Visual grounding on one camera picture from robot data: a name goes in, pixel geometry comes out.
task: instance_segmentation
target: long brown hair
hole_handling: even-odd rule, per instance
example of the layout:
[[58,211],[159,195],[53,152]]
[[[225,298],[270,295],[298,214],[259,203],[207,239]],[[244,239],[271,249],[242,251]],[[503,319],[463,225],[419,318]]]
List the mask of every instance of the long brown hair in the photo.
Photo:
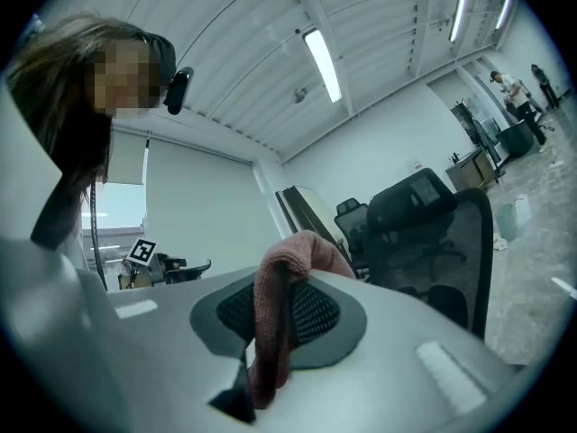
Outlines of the long brown hair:
[[93,14],[76,14],[32,37],[14,55],[8,85],[43,149],[62,171],[32,239],[56,248],[74,229],[81,196],[105,180],[111,120],[94,112],[84,82],[111,41],[141,40],[142,30]]

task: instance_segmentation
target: black office chair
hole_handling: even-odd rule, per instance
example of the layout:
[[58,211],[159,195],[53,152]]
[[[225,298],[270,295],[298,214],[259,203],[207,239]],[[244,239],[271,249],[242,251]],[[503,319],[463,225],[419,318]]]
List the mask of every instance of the black office chair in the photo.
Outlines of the black office chair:
[[343,231],[349,245],[351,264],[357,272],[368,268],[362,248],[363,228],[367,225],[368,209],[367,204],[359,203],[356,198],[349,198],[336,206],[337,216],[334,217],[334,222]]
[[492,237],[482,191],[452,194],[423,169],[369,204],[363,247],[371,283],[422,299],[483,338]]

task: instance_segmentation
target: floor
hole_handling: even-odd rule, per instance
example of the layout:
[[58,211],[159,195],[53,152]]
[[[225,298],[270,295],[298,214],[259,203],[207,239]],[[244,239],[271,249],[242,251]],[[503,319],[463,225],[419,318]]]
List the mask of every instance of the floor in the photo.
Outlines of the floor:
[[[555,129],[545,131],[549,149],[539,154],[535,145],[507,163],[488,190],[496,232],[513,240],[493,254],[485,341],[511,364],[546,357],[576,303],[551,278],[577,288],[577,99],[565,99],[540,124]],[[554,161],[563,165],[550,168]],[[513,226],[504,222],[507,211]]]

